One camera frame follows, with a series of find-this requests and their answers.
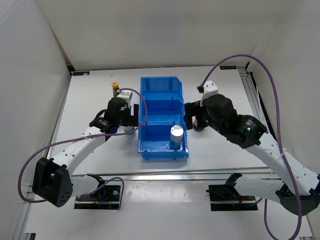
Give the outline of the red-lid sauce jar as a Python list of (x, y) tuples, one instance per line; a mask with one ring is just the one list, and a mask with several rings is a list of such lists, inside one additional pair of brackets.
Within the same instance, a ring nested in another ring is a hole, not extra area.
[(202, 120), (198, 120), (197, 118), (194, 119), (192, 123), (192, 127), (195, 131), (201, 132), (203, 131), (208, 125), (204, 123)]

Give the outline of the silver-top shaker can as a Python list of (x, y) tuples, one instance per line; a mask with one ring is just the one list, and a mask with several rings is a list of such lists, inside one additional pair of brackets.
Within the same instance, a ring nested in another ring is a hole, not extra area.
[(184, 137), (184, 129), (181, 125), (173, 125), (170, 129), (169, 146), (171, 149), (180, 149), (182, 139)]
[(136, 128), (134, 126), (124, 126), (123, 132), (126, 133), (128, 138), (134, 138), (136, 136), (135, 129)]

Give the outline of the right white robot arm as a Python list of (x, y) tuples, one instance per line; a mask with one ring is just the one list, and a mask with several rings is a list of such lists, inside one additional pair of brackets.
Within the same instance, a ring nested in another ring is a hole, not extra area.
[(297, 198), (305, 216), (320, 205), (320, 176), (291, 156), (267, 132), (267, 128), (251, 115), (238, 114), (232, 101), (215, 94), (204, 101), (184, 105), (183, 117), (188, 130), (196, 118), (200, 127), (211, 127), (232, 144), (238, 145), (260, 159), (278, 180), (245, 177), (233, 173), (222, 185), (214, 185), (208, 192), (214, 201), (236, 201), (242, 196), (255, 196), (281, 204), (290, 213), (298, 215)]

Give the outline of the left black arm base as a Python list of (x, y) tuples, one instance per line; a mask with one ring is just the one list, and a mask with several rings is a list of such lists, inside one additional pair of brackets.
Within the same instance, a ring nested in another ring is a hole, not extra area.
[(104, 180), (97, 178), (99, 190), (92, 194), (77, 196), (74, 201), (76, 210), (119, 210), (122, 206), (125, 182), (121, 177)]

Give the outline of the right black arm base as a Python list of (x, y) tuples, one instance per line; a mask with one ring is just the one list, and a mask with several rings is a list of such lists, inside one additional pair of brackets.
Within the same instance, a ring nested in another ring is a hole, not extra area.
[(210, 210), (212, 212), (257, 211), (258, 203), (254, 196), (240, 195), (235, 190), (236, 180), (243, 175), (233, 173), (224, 184), (211, 184), (206, 192), (209, 194)]

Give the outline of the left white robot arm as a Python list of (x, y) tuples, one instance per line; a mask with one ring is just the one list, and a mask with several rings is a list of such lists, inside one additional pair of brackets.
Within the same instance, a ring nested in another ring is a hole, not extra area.
[(32, 191), (58, 208), (73, 196), (85, 195), (100, 200), (107, 182), (92, 173), (84, 176), (73, 173), (96, 148), (115, 136), (119, 127), (137, 128), (138, 123), (138, 104), (129, 106), (122, 98), (111, 98), (107, 108), (96, 115), (80, 138), (71, 140), (68, 147), (52, 158), (43, 157), (37, 161)]

